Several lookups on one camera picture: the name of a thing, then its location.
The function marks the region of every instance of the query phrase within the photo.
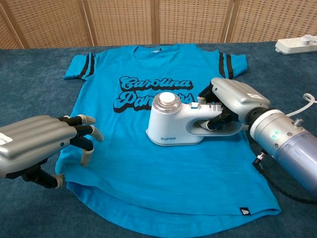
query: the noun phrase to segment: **black cable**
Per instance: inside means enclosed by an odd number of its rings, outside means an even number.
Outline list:
[[[311,199],[304,199],[304,198],[299,198],[296,197],[288,192],[286,192],[285,190],[283,190],[280,186],[278,186],[276,183],[274,183],[269,177],[268,175],[264,172],[264,170],[262,169],[262,167],[260,166],[261,160],[256,158],[252,165],[256,168],[256,170],[273,186],[275,187],[279,192],[283,193],[285,196],[295,200],[295,201],[299,201],[299,202],[303,202],[303,203],[307,203],[307,204],[317,204],[317,200],[311,200]]]

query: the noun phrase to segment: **blue t-shirt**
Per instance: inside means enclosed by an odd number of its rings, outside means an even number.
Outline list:
[[[197,101],[213,77],[247,70],[245,55],[207,52],[195,44],[126,46],[73,58],[64,79],[83,79],[71,116],[96,119],[105,137],[93,140],[88,167],[82,151],[61,151],[56,172],[67,187],[105,219],[158,237],[198,237],[280,212],[254,169],[245,132],[205,137],[198,145],[159,146],[146,134],[154,96]]]

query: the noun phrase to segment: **black sleeve stripe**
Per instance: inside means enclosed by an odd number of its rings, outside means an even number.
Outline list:
[[[89,64],[89,54],[88,54],[87,57],[86,57],[86,62],[85,62],[85,65],[84,65],[84,67],[83,67],[83,70],[80,72],[80,74],[78,75],[78,77],[82,78],[82,77],[85,75],[85,73],[86,73],[86,71],[87,71],[87,69],[88,69],[88,64]]]
[[[224,69],[223,69],[223,53],[219,52],[219,73],[221,74],[222,77],[226,77],[224,74]]]
[[[95,57],[93,54],[91,54],[91,64],[90,64],[90,72],[87,75],[87,77],[89,77],[90,75],[92,75],[95,72]]]
[[[232,68],[232,63],[231,63],[231,55],[226,55],[227,58],[227,68],[228,68],[228,73],[229,73],[229,79],[233,78],[233,68]]]

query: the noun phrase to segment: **silver robotic hand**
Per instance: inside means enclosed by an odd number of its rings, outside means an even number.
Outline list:
[[[87,166],[94,151],[93,142],[104,137],[92,124],[95,119],[85,115],[53,118],[47,115],[27,118],[0,127],[0,178],[22,176],[46,188],[60,187],[63,175],[51,176],[41,169],[48,157],[69,145],[82,148],[80,164]]]
[[[201,103],[224,104],[222,113],[207,122],[209,129],[231,120],[249,127],[250,136],[263,148],[254,161],[261,174],[260,162],[269,154],[317,196],[317,138],[301,126],[301,119],[290,119],[289,115],[271,108],[270,101],[255,89],[231,79],[213,78],[198,98]]]

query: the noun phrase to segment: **woven panel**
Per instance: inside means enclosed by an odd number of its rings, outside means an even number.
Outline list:
[[[6,26],[2,16],[0,16],[0,49],[17,49],[18,46]]]
[[[87,1],[99,46],[150,44],[149,0]]]
[[[220,42],[229,1],[160,0],[160,43]]]
[[[7,0],[30,48],[89,45],[77,0]]]
[[[230,42],[317,35],[316,0],[241,0]]]

